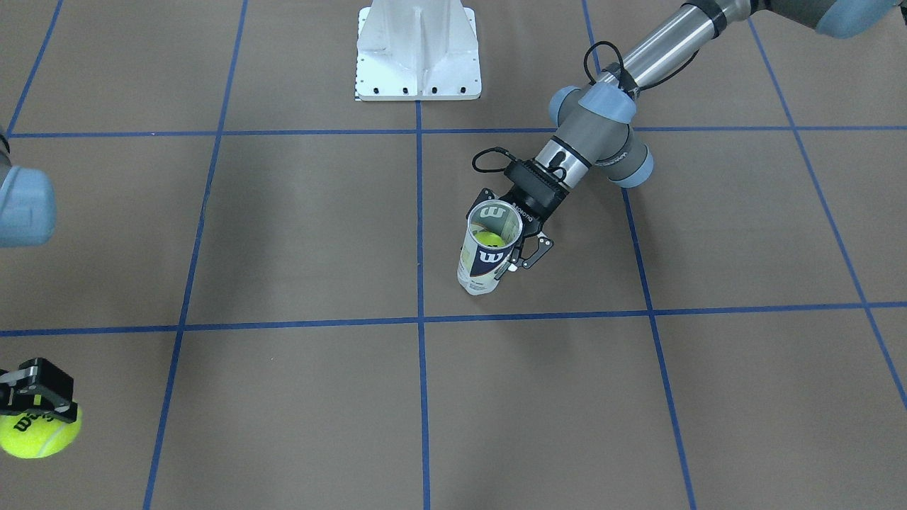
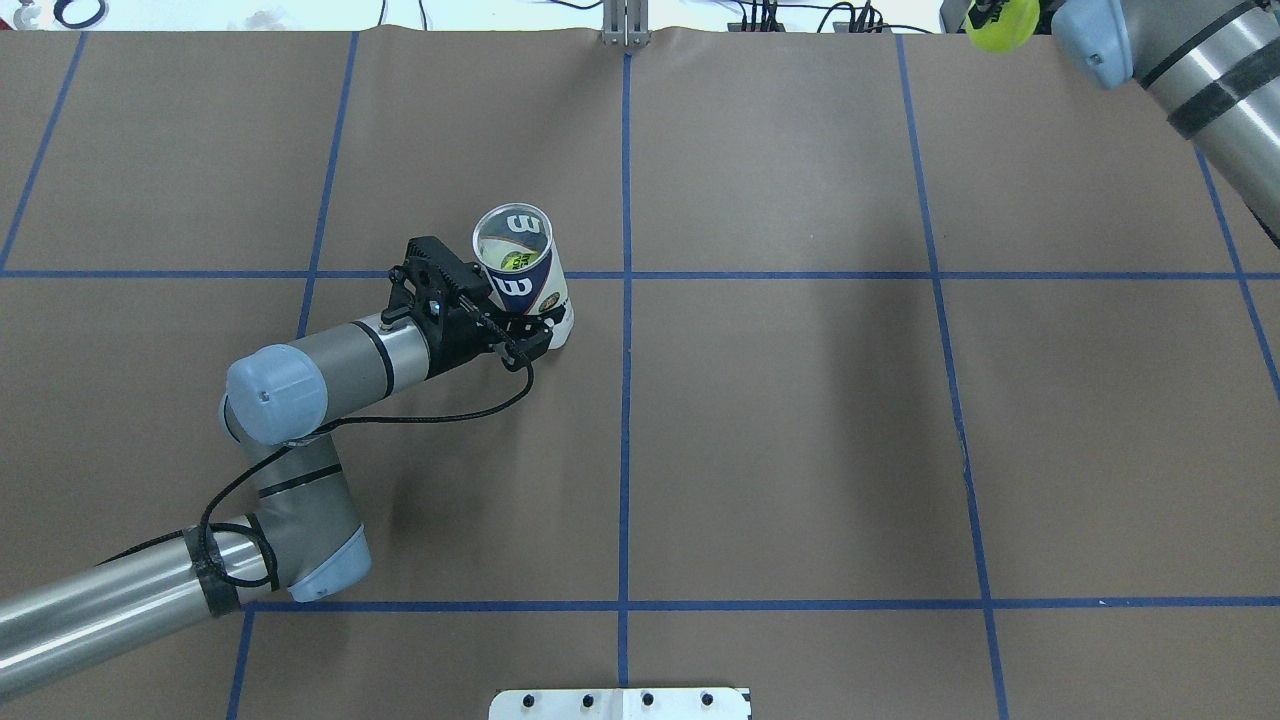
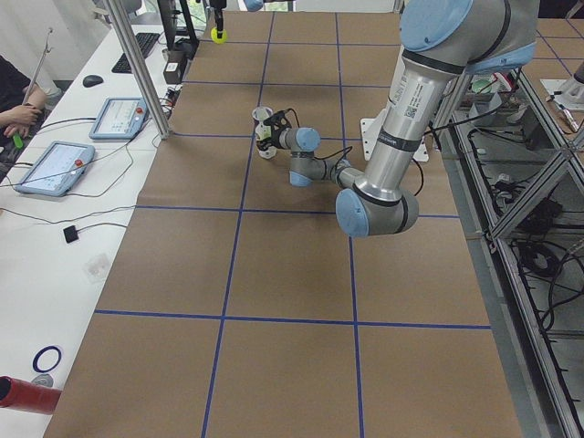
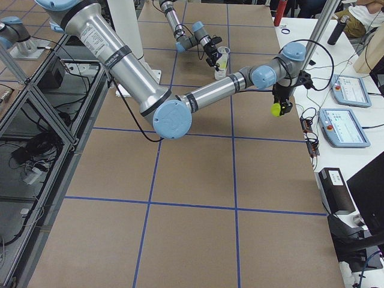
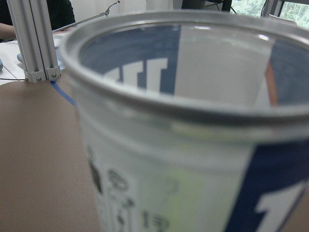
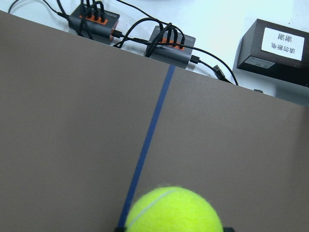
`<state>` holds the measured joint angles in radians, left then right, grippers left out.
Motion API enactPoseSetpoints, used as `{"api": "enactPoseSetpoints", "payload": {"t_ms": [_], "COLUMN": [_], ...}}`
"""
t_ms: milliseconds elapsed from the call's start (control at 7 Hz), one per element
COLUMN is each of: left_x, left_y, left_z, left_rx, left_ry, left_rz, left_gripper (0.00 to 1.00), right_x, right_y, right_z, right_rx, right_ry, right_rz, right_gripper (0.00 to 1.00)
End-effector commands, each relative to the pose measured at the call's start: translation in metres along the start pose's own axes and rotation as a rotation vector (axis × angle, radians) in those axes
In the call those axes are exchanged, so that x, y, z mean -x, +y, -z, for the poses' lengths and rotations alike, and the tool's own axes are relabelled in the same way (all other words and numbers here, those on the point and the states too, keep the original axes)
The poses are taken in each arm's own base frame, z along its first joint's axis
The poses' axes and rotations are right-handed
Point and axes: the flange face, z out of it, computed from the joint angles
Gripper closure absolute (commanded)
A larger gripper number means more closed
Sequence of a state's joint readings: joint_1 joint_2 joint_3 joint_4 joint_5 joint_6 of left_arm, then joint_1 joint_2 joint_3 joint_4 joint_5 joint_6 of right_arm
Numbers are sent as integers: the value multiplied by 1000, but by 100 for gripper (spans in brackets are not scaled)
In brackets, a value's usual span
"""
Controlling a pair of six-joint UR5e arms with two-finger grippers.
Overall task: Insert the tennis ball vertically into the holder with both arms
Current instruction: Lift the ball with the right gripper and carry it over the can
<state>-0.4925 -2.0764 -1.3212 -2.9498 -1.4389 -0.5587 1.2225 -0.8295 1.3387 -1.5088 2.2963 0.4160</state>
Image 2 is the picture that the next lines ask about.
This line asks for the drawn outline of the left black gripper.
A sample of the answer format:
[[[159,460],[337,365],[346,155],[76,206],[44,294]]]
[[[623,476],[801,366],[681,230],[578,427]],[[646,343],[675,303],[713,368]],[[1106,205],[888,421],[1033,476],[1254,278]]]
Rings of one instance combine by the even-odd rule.
[[[480,268],[454,274],[454,304],[428,300],[425,342],[428,375],[440,375],[494,351],[509,372],[529,368],[553,345],[566,313],[504,313],[492,301],[492,286]]]

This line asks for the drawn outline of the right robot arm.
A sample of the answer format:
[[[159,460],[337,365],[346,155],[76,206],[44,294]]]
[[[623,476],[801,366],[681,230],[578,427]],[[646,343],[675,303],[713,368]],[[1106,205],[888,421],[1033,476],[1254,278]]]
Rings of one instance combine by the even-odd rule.
[[[1277,241],[1277,3],[1062,1],[1051,35],[1101,88],[1137,82]]]

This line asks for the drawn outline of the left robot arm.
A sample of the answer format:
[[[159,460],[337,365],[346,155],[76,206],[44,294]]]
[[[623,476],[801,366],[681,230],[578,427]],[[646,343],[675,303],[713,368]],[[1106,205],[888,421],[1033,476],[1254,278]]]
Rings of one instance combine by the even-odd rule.
[[[564,642],[595,614],[440,612],[440,602],[567,600],[590,530],[557,512],[607,509],[594,462],[538,427],[563,383],[616,337],[620,292],[572,286],[570,346],[534,395],[485,421],[348,427],[337,441],[370,534],[370,577],[320,603],[202,620],[3,703],[5,719],[483,717],[515,685],[552,685],[594,657]],[[244,468],[218,427],[227,366],[289,340],[302,279],[19,277],[3,281],[3,594],[70,575],[189,525]]]

